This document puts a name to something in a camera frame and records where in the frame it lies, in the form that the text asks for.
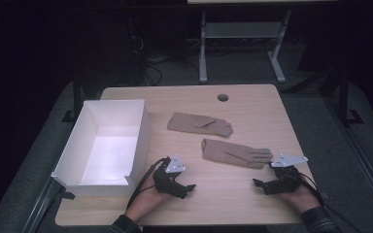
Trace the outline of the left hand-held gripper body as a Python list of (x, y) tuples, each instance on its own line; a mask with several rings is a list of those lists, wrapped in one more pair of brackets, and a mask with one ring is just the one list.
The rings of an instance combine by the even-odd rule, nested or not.
[(167, 193), (176, 197), (177, 191), (183, 191), (184, 185), (177, 183), (176, 178), (186, 169), (181, 158), (175, 154), (166, 157), (153, 173), (155, 188), (160, 193)]

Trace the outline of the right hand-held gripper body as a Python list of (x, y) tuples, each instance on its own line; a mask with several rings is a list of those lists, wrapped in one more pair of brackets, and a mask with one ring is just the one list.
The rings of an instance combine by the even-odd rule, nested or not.
[(300, 173), (296, 168), (297, 164), (306, 163), (308, 158), (289, 154), (280, 154), (275, 160), (269, 163), (274, 171), (276, 180), (268, 182), (267, 187), (271, 188), (273, 194), (294, 192), (301, 183)]

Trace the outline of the beige glove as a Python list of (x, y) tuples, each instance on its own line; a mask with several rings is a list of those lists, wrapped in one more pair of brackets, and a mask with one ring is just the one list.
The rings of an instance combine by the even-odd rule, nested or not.
[(252, 169), (262, 169), (273, 158), (270, 149), (254, 149), (219, 140), (203, 139), (201, 149), (205, 159)]
[(167, 129), (186, 133), (217, 135), (224, 138), (228, 138), (233, 133), (232, 125), (224, 119), (186, 113), (174, 113), (167, 123)]

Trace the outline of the white cardboard box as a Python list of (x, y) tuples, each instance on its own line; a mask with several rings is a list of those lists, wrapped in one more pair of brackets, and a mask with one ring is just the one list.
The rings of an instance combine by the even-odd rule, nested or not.
[(86, 101), (51, 176), (75, 196), (129, 196), (144, 176), (150, 135), (143, 99)]

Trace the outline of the person's right hand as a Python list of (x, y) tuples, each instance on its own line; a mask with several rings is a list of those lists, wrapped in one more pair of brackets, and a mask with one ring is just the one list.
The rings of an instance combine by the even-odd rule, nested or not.
[(288, 202), (299, 214), (321, 206), (317, 197), (304, 185), (294, 192), (280, 193), (277, 197)]

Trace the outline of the person's left hand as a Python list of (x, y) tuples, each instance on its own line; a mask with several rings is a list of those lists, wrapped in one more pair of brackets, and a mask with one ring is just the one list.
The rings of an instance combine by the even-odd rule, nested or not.
[(170, 194), (158, 192), (154, 187), (153, 177), (149, 176), (142, 185), (141, 192), (135, 197), (124, 214), (135, 223), (138, 223), (153, 209), (171, 198)]

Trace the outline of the aluminium frame rail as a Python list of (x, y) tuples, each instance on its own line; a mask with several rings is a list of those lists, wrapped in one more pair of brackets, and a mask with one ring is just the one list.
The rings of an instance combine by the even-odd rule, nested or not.
[(63, 186), (53, 178), (48, 178), (42, 191), (32, 208), (27, 221), (25, 222), (21, 233), (36, 233), (47, 211), (51, 208), (57, 194)]
[(352, 131), (350, 125), (348, 123), (345, 123), (338, 115), (337, 107), (334, 102), (330, 99), (324, 99), (324, 103), (327, 106), (328, 111), (334, 118), (334, 121), (340, 127), (345, 139), (347, 140), (356, 157), (356, 161), (363, 171), (364, 177), (367, 179), (367, 182), (369, 183), (369, 186), (373, 191), (373, 166), (368, 160), (365, 150), (362, 148), (361, 144), (357, 140), (356, 135)]

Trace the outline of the black metal stand post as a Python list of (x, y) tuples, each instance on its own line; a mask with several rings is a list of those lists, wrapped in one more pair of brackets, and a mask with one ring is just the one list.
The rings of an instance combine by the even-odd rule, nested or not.
[(349, 77), (346, 71), (342, 70), (339, 78), (338, 117), (346, 127), (349, 127), (351, 124), (363, 124), (359, 113), (356, 110), (348, 108), (348, 98)]
[(84, 91), (82, 89), (82, 79), (76, 74), (73, 81), (73, 109), (65, 113), (62, 121), (75, 123), (79, 117), (84, 102)]

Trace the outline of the white metal table frame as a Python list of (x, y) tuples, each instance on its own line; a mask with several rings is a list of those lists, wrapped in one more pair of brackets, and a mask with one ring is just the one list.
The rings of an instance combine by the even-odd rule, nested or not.
[(207, 39), (275, 39), (275, 47), (267, 52), (268, 59), (279, 83), (287, 79), (278, 60), (278, 55), (285, 38), (291, 11), (286, 11), (281, 21), (272, 22), (210, 22), (206, 13), (201, 14), (200, 25), (200, 52), (198, 57), (199, 82), (206, 83), (207, 61), (206, 40)]

